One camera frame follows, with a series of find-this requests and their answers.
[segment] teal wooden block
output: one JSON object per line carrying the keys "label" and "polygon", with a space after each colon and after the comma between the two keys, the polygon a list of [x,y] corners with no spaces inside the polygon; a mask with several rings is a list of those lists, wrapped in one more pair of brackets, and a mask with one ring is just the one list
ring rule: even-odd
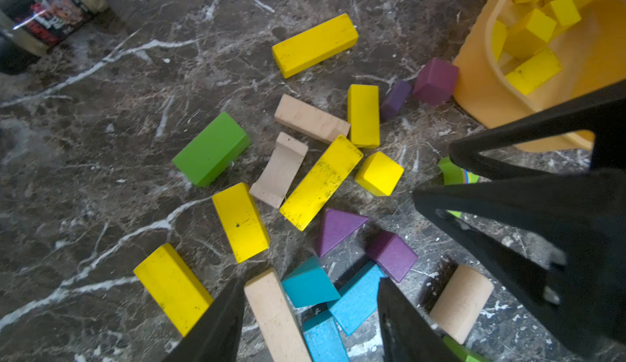
{"label": "teal wooden block", "polygon": [[313,362],[350,362],[331,312],[323,311],[305,321],[302,333]]}
{"label": "teal wooden block", "polygon": [[282,287],[296,308],[339,299],[339,292],[328,279],[317,256],[311,257],[287,275],[282,281]]}
{"label": "teal wooden block", "polygon": [[206,187],[250,143],[246,132],[226,112],[222,112],[172,162],[194,185]]}
{"label": "teal wooden block", "polygon": [[341,298],[328,303],[328,310],[346,335],[352,335],[378,309],[378,285],[385,277],[378,265],[370,261],[339,290]]}

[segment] purple triangular block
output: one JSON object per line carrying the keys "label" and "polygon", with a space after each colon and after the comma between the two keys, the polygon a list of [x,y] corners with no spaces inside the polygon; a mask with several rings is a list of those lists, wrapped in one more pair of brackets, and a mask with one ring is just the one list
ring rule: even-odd
{"label": "purple triangular block", "polygon": [[359,214],[326,209],[322,219],[322,232],[317,242],[317,256],[327,254],[368,220],[368,217]]}

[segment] natural wood block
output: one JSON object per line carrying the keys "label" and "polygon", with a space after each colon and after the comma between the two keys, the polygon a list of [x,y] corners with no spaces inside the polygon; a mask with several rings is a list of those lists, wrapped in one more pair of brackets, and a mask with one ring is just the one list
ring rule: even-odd
{"label": "natural wood block", "polygon": [[207,289],[170,244],[157,248],[133,272],[183,336],[213,303]]}
{"label": "natural wood block", "polygon": [[283,95],[274,114],[276,121],[324,143],[348,136],[350,123],[305,102]]}
{"label": "natural wood block", "polygon": [[212,200],[238,263],[269,248],[270,236],[245,183],[213,195]]}
{"label": "natural wood block", "polygon": [[356,147],[380,146],[378,86],[353,84],[348,89],[348,123],[350,141]]}
{"label": "natural wood block", "polygon": [[311,362],[276,271],[249,280],[244,292],[274,362]]}
{"label": "natural wood block", "polygon": [[309,147],[299,140],[279,133],[270,161],[250,188],[250,194],[278,209],[308,150]]}
{"label": "natural wood block", "polygon": [[352,142],[338,136],[280,206],[280,213],[303,231],[362,158]]}
{"label": "natural wood block", "polygon": [[348,14],[341,14],[272,46],[272,53],[282,75],[289,78],[347,50],[358,39]]}

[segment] purple cube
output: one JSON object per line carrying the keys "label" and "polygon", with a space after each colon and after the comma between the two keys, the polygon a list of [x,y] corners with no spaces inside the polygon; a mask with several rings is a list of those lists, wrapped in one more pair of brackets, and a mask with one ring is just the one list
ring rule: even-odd
{"label": "purple cube", "polygon": [[397,115],[409,94],[411,94],[411,85],[408,82],[400,81],[395,84],[389,91],[385,102],[380,106],[380,118],[389,120]]}
{"label": "purple cube", "polygon": [[459,68],[439,58],[432,58],[419,72],[413,97],[436,107],[448,101],[455,91]]}
{"label": "purple cube", "polygon": [[366,252],[384,272],[398,283],[404,279],[418,260],[418,255],[399,235],[386,231],[380,232]]}

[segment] green wooden block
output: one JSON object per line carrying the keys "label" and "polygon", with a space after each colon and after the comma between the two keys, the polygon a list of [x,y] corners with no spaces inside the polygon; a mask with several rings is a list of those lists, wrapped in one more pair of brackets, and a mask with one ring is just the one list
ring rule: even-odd
{"label": "green wooden block", "polygon": [[450,338],[450,336],[444,336],[443,343],[445,343],[448,348],[463,362],[489,362],[487,358],[475,353],[465,346],[458,344],[453,338]]}
{"label": "green wooden block", "polygon": [[222,112],[172,162],[194,185],[206,187],[250,143],[246,132],[226,112]]}

